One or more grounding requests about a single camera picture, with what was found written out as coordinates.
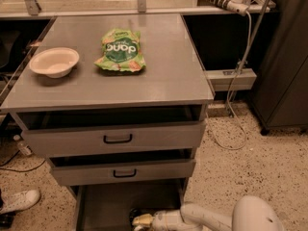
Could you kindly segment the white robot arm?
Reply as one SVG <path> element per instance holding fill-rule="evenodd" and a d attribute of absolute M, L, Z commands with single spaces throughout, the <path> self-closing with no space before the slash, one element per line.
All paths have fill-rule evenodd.
<path fill-rule="evenodd" d="M 133 231 L 286 231 L 270 205 L 253 195 L 238 200 L 231 216 L 186 202 L 177 210 L 139 215 L 131 223 Z"/>

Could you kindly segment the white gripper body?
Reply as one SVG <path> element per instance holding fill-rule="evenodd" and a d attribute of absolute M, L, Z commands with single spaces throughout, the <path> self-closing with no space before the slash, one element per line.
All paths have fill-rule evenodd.
<path fill-rule="evenodd" d="M 151 226 L 154 231 L 176 231 L 179 224 L 180 212 L 173 210 L 156 212 Z"/>

